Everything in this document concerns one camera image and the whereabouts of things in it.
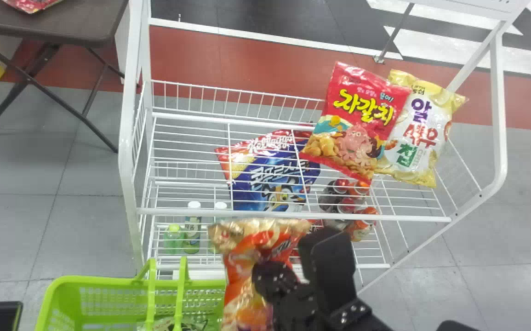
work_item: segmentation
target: white wire shelf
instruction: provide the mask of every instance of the white wire shelf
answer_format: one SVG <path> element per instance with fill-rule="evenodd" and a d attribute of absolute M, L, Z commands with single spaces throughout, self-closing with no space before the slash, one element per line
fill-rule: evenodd
<path fill-rule="evenodd" d="M 224 170 L 215 149 L 229 147 L 242 141 L 252 140 L 275 130 L 288 130 L 292 136 L 297 130 L 311 131 L 322 111 L 322 100 L 299 98 L 251 91 L 228 90 L 208 86 L 194 86 L 173 82 L 152 81 L 143 88 L 152 86 L 152 107 L 145 107 L 141 99 L 135 112 L 134 150 L 135 163 L 145 167 L 144 188 L 141 204 L 139 230 L 141 243 L 146 248 L 146 257 L 155 257 L 160 272 L 171 277 L 179 266 L 181 255 L 188 256 L 190 270 L 223 272 L 220 254 L 209 248 L 206 226 L 215 217 L 296 217 L 318 219 L 365 219 L 376 220 L 377 226 L 363 241 L 353 243 L 358 269 L 389 268 L 402 256 L 408 254 L 422 240 L 438 228 L 451 222 L 451 212 L 465 203 L 480 190 L 478 183 L 449 141 L 438 163 L 436 189 L 410 185 L 394 180 L 391 176 L 376 174 L 370 193 L 363 201 L 352 204 L 355 209 L 375 207 L 378 215 L 336 214 L 324 212 L 318 205 L 325 196 L 330 182 L 345 176 L 332 168 L 320 166 L 320 174 L 313 183 L 308 170 L 315 167 L 301 160 L 297 153 L 278 157 L 280 161 L 295 160 L 282 166 L 299 180 L 301 199 L 289 199 L 285 204 L 293 211 L 246 211 L 234 210 L 238 203 L 252 200 L 234 199 L 229 188 L 232 170 Z M 141 157 L 143 137 L 146 135 L 147 155 Z M 297 141 L 300 147 L 305 141 Z M 268 180 L 255 180 L 253 184 L 268 184 Z M 262 188 L 240 190 L 245 193 L 261 193 Z M 199 209 L 188 209 L 190 201 L 200 202 Z M 215 210 L 217 203 L 226 203 L 227 209 Z M 202 218 L 200 249 L 196 254 L 186 254 L 166 248 L 164 233 L 169 224 L 178 224 L 185 232 L 185 216 Z M 419 234 L 419 228 L 427 234 Z M 299 260 L 292 258 L 299 270 Z"/>

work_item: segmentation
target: gray tile floor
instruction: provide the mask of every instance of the gray tile floor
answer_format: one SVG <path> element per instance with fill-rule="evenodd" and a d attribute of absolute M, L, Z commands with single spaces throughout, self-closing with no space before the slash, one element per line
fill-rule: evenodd
<path fill-rule="evenodd" d="M 10 87 L 0 82 L 0 100 Z M 78 108 L 88 93 L 55 90 Z M 89 118 L 117 143 L 120 94 L 100 92 Z M 492 175 L 490 130 L 454 127 L 480 184 Z M 501 192 L 364 292 L 395 329 L 446 319 L 531 329 L 531 131 L 509 129 L 508 142 Z M 53 278 L 135 274 L 120 194 L 116 155 L 40 92 L 29 88 L 0 119 L 0 300 L 24 302 L 22 331 Z"/>

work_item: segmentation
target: green shopping basket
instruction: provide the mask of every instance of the green shopping basket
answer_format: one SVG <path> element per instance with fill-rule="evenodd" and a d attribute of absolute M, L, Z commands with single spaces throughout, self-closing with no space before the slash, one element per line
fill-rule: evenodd
<path fill-rule="evenodd" d="M 207 330 L 220 329 L 226 281 L 190 280 L 185 256 L 178 280 L 156 275 L 150 258 L 134 279 L 59 277 L 47 288 L 35 330 L 133 331 L 144 323 L 152 331 L 154 320 L 173 317 L 173 331 L 181 331 L 183 316 L 204 320 Z"/>

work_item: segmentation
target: dark table top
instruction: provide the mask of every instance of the dark table top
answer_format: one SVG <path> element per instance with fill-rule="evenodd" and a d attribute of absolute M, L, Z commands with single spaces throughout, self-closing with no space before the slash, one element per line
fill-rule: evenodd
<path fill-rule="evenodd" d="M 0 0 L 0 35 L 101 47 L 114 37 L 128 0 L 64 0 L 32 15 Z"/>

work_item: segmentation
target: metal shelf frame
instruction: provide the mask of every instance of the metal shelf frame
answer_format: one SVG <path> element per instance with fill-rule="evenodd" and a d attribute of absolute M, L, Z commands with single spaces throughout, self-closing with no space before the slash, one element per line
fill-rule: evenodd
<path fill-rule="evenodd" d="M 375 206 L 380 214 L 363 218 L 376 220 L 377 226 L 364 242 L 354 243 L 362 282 L 359 293 L 442 235 L 501 188 L 508 168 L 502 34 L 528 2 L 413 0 L 399 27 L 394 30 L 389 44 L 415 4 L 499 20 L 448 85 L 449 90 L 458 90 L 480 60 L 491 53 L 495 176 L 490 184 L 481 187 L 451 141 L 437 166 L 439 185 L 435 190 L 375 175 L 371 194 L 364 205 Z M 130 6 L 119 171 L 135 263 L 142 266 L 146 258 L 155 257 L 160 272 L 173 270 L 172 267 L 179 264 L 179 256 L 165 252 L 162 234 L 169 224 L 183 226 L 185 216 L 202 216 L 208 222 L 215 222 L 217 217 L 336 218 L 337 214 L 320 211 L 316 202 L 330 180 L 342 177 L 340 172 L 321 166 L 317 182 L 309 190 L 304 188 L 307 198 L 301 203 L 300 211 L 238 211 L 232 210 L 235 201 L 225 180 L 225 171 L 214 153 L 215 147 L 231 146 L 274 130 L 290 130 L 292 134 L 295 130 L 312 130 L 314 127 L 308 122 L 318 119 L 324 101 L 153 80 L 150 74 L 149 0 L 132 1 Z M 138 91 L 137 82 L 141 75 L 143 84 Z M 297 173 L 304 178 L 304 169 L 300 168 L 299 162 L 297 164 Z M 202 208 L 187 209 L 186 201 L 191 200 L 200 201 Z M 226 202 L 228 210 L 215 210 L 215 202 L 219 201 Z M 351 214 L 342 218 L 362 216 Z M 422 224 L 441 226 L 422 243 L 411 245 L 411 227 Z M 205 227 L 201 233 L 200 241 L 204 244 L 198 254 L 188 257 L 190 269 L 222 270 L 221 258 L 209 250 Z M 299 269 L 299 262 L 294 262 Z M 383 272 L 363 284 L 361 271 L 366 268 Z"/>

